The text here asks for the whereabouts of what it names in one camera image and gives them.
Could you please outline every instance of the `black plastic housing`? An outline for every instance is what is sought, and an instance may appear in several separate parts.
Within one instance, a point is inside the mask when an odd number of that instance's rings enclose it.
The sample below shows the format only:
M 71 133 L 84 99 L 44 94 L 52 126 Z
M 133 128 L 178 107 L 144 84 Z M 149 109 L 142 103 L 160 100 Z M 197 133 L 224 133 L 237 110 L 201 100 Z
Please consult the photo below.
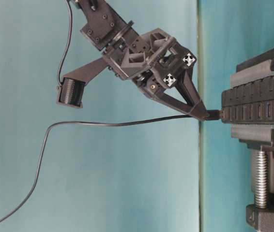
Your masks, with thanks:
M 274 76 L 222 93 L 224 123 L 274 124 Z

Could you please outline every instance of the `teal backdrop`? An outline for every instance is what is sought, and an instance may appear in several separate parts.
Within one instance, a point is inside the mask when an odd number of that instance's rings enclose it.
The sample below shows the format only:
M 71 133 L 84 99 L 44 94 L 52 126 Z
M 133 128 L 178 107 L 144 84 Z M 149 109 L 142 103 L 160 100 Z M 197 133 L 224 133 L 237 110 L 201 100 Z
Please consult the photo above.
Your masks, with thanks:
M 236 65 L 274 48 L 274 0 L 200 0 L 199 79 L 207 108 L 221 107 Z M 250 153 L 230 138 L 230 125 L 201 126 L 203 232 L 251 232 L 245 207 L 253 203 Z
M 139 33 L 161 27 L 197 53 L 195 0 L 108 2 Z M 79 33 L 84 15 L 73 11 L 63 73 L 100 57 Z M 86 87 L 82 110 L 56 105 L 56 71 L 67 31 L 63 0 L 0 0 L 0 217 L 30 190 L 50 124 L 178 114 L 111 72 Z M 0 232 L 197 232 L 198 206 L 196 120 L 128 128 L 62 126 L 50 134 L 36 191 L 0 224 Z

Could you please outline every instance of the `threaded rod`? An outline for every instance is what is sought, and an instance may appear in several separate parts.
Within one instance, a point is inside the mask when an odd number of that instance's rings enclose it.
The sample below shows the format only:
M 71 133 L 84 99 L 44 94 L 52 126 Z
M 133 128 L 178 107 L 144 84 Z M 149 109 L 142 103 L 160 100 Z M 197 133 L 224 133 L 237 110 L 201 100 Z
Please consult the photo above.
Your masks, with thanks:
M 255 180 L 255 206 L 259 209 L 266 209 L 268 201 L 268 157 L 265 151 L 259 151 L 256 154 Z

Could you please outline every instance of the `screw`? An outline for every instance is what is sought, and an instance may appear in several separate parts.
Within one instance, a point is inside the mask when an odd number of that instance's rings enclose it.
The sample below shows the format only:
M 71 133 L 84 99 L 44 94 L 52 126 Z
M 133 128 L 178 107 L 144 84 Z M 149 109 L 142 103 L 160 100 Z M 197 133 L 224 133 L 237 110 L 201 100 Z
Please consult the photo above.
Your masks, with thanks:
M 267 208 L 268 201 L 268 156 L 265 151 L 256 154 L 256 177 L 254 203 L 259 209 Z

